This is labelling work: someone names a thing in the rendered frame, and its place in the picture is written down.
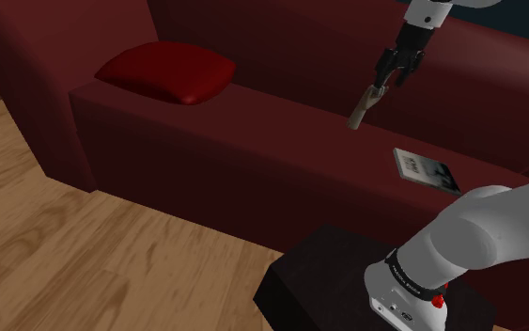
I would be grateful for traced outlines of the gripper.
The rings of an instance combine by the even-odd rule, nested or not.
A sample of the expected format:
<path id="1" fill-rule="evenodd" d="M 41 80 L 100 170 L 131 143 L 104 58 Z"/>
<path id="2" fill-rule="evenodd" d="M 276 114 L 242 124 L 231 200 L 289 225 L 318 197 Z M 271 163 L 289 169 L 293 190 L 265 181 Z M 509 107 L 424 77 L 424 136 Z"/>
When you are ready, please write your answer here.
<path id="1" fill-rule="evenodd" d="M 395 86 L 401 87 L 421 65 L 425 48 L 434 32 L 434 28 L 404 23 L 396 38 L 396 49 L 386 48 L 375 66 L 376 77 L 373 86 L 382 88 L 389 75 L 397 68 L 397 58 L 409 57 L 408 63 L 400 68 L 400 74 L 395 81 Z"/>

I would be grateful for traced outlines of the grey book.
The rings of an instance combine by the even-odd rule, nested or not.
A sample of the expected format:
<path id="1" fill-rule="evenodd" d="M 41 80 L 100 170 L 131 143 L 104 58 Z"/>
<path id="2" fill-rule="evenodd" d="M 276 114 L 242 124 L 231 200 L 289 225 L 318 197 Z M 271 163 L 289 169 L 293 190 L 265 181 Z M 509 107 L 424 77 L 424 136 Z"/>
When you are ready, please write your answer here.
<path id="1" fill-rule="evenodd" d="M 398 148 L 394 148 L 393 153 L 402 179 L 461 196 L 459 186 L 446 164 Z"/>

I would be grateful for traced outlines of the red cushion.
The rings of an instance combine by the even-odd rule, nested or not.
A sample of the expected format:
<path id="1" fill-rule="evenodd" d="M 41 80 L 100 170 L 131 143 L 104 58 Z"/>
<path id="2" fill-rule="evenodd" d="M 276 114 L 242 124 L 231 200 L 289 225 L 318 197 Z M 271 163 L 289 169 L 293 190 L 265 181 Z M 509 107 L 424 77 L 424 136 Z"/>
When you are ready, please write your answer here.
<path id="1" fill-rule="evenodd" d="M 202 47 L 154 41 L 116 55 L 95 77 L 151 99 L 196 105 L 221 93 L 235 69 L 233 61 Z"/>

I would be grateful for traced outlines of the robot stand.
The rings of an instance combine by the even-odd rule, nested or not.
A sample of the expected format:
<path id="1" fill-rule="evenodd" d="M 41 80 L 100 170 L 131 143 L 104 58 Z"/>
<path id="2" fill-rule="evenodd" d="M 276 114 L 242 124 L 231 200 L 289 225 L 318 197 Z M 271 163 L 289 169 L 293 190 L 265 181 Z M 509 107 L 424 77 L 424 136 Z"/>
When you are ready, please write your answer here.
<path id="1" fill-rule="evenodd" d="M 272 331 L 428 331 L 398 290 L 366 290 L 393 249 L 324 225 L 269 266 L 254 302 Z"/>

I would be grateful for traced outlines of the dark red sofa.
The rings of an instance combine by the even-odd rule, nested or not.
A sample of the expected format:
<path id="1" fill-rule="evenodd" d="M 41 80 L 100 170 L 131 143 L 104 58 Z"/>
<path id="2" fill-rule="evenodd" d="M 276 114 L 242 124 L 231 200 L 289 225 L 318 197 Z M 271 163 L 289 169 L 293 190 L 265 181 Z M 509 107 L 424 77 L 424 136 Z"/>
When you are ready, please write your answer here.
<path id="1" fill-rule="evenodd" d="M 346 119 L 401 27 L 397 0 L 0 0 L 0 95 L 44 173 L 286 251 L 322 224 L 399 245 L 462 191 L 529 182 L 529 39 L 448 19 L 420 69 Z M 96 78 L 152 41 L 225 57 L 198 105 Z"/>

